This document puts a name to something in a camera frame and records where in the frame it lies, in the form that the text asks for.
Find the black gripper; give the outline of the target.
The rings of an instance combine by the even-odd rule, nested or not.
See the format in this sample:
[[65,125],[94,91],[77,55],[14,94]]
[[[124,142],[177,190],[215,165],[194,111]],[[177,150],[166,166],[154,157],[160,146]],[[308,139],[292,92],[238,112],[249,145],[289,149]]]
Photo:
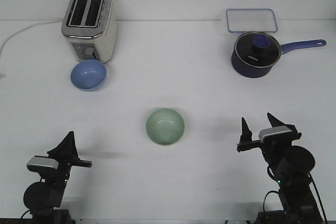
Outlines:
[[288,127],[291,133],[280,134],[266,138],[263,143],[259,139],[252,140],[252,132],[250,131],[246,120],[241,118],[241,136],[237,144],[237,151],[243,152],[253,148],[259,148],[267,164],[274,166],[284,156],[285,151],[292,145],[292,142],[301,138],[301,133],[294,130],[293,127],[286,125],[277,119],[271,113],[267,113],[267,118],[272,127]]
[[69,131],[65,138],[55,148],[49,150],[47,154],[59,163],[58,169],[45,170],[39,172],[39,175],[45,182],[55,186],[66,186],[73,166],[86,168],[92,166],[92,161],[79,159],[74,131]]

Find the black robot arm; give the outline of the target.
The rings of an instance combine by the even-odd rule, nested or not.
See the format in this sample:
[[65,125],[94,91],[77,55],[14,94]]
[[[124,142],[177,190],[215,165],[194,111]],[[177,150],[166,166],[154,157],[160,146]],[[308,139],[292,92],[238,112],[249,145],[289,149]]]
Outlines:
[[263,209],[258,213],[256,223],[326,223],[319,194],[313,194],[315,186],[311,176],[316,161],[304,147],[293,145],[302,136],[292,124],[286,124],[272,114],[267,118],[271,124],[259,132],[259,139],[252,139],[245,119],[242,119],[241,136],[237,151],[259,148],[266,161],[268,176],[279,189],[275,192],[281,202],[281,210]]
[[24,192],[23,202],[32,215],[32,223],[75,223],[68,209],[61,209],[71,168],[92,166],[91,161],[78,156],[75,134],[70,131],[47,156],[33,156],[26,167],[38,173],[40,181],[31,184]]

